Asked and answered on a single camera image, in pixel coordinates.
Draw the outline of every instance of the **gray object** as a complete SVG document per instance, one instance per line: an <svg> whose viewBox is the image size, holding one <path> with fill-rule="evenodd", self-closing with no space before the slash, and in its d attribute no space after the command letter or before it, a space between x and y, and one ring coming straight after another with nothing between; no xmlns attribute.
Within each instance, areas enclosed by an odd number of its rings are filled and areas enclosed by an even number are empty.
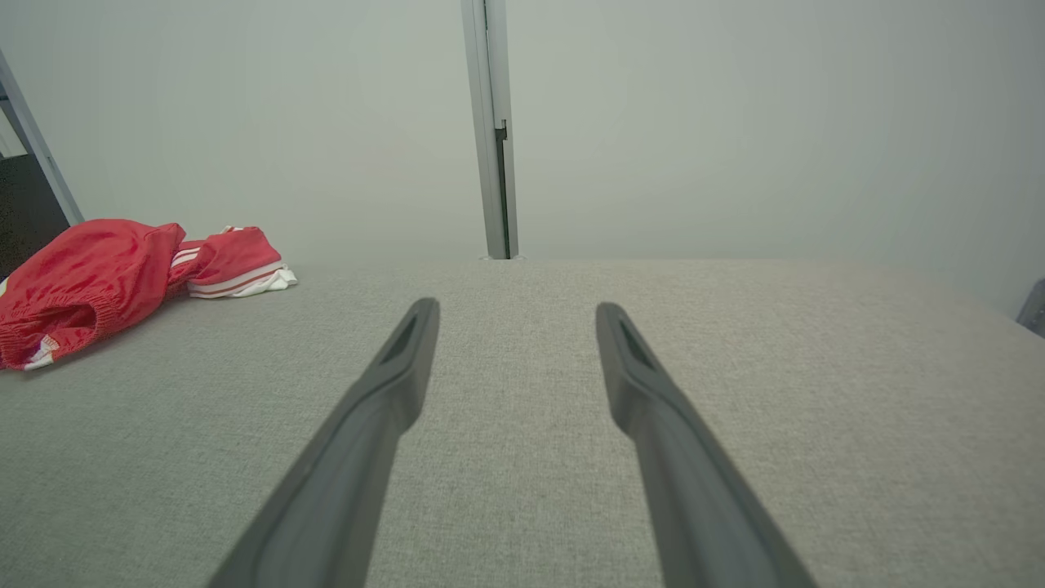
<svg viewBox="0 0 1045 588"><path fill-rule="evenodd" d="M15 114L11 124L18 131L19 138L22 139L25 148L36 155L40 161L40 166L44 170L47 182L51 185L51 191L54 192L54 197L57 198L59 205L62 207L62 212L65 213L66 220L70 225L83 222L84 214L79 211L76 201L73 199L72 192L69 191L69 186L66 184L65 178L59 171L59 166L54 162L51 149L47 147L44 136L40 132L40 127L37 126L37 121L29 112L29 104L26 103L25 96L22 95L22 91L18 88L18 84L15 81L15 76L2 51L0 51L0 87L6 92L9 103L9 109L5 109L5 111L9 110L9 112Z"/></svg>
<svg viewBox="0 0 1045 588"><path fill-rule="evenodd" d="M1045 336L1045 279L1040 280L1030 289L1030 296L1023 304L1023 310L1020 311L1016 323L1032 333Z"/></svg>
<svg viewBox="0 0 1045 588"><path fill-rule="evenodd" d="M621 307L596 311L613 421L635 443L668 588L813 588L772 518Z"/></svg>
<svg viewBox="0 0 1045 588"><path fill-rule="evenodd" d="M312 438L212 588L358 587L367 579L399 436L417 421L439 303L415 303Z"/></svg>
<svg viewBox="0 0 1045 588"><path fill-rule="evenodd" d="M504 0L461 0L475 151L491 257L518 254L515 164Z"/></svg>

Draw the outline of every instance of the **white fabric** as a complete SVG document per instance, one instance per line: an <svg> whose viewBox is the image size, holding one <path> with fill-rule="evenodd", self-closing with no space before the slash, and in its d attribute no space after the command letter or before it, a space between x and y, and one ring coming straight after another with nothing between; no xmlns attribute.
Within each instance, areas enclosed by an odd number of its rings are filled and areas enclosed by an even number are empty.
<svg viewBox="0 0 1045 588"><path fill-rule="evenodd" d="M243 274L243 276L222 282L233 282L233 284L235 284L235 282L238 281L241 283L241 285L233 289L223 290L225 287L229 287L228 285L224 287L217 287L219 284L195 286L194 284L189 283L189 297L193 299L246 299L247 297L253 297L255 293L260 293L262 291L286 289L291 285L298 282L297 276L295 276L294 272L286 266L286 263L278 263L278 267L275 271L272 271L271 268L261 271L268 266L269 265L264 265L263 267L248 272L247 274ZM260 274L260 277L250 280L249 275L251 274Z"/></svg>
<svg viewBox="0 0 1045 588"><path fill-rule="evenodd" d="M25 371L37 370L38 368L44 368L45 366L50 366L54 363L53 353L59 349L59 343L51 338L50 335L45 335L43 339L40 340L40 348L37 353L32 354L29 358L29 363L25 364Z"/></svg>

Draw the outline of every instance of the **gray fabric surface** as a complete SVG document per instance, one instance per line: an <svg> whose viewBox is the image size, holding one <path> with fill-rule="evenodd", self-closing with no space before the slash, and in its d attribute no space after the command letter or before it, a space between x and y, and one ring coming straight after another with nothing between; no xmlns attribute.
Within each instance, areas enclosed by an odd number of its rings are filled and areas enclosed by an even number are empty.
<svg viewBox="0 0 1045 588"><path fill-rule="evenodd" d="M200 586L410 304L442 327L370 586L659 586L595 306L621 304L825 586L1045 582L1045 342L793 261L295 266L0 373L0 586Z"/></svg>

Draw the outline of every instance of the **folded clothes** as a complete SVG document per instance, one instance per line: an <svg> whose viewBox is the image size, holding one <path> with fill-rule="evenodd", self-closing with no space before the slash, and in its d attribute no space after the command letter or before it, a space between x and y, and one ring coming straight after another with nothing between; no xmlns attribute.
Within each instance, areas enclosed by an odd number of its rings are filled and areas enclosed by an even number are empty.
<svg viewBox="0 0 1045 588"><path fill-rule="evenodd" d="M36 370L132 327L167 298L241 299L297 283L257 227L183 240L177 224L75 225L0 282L0 370Z"/></svg>

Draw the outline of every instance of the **white wall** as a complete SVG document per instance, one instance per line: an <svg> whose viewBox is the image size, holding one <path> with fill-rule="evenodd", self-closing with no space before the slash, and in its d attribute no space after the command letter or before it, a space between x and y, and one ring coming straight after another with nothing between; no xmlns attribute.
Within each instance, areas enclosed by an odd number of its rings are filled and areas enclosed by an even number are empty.
<svg viewBox="0 0 1045 588"><path fill-rule="evenodd" d="M509 4L524 254L1045 276L1042 2Z"/></svg>
<svg viewBox="0 0 1045 588"><path fill-rule="evenodd" d="M88 218L486 252L457 0L10 1L0 49Z"/></svg>

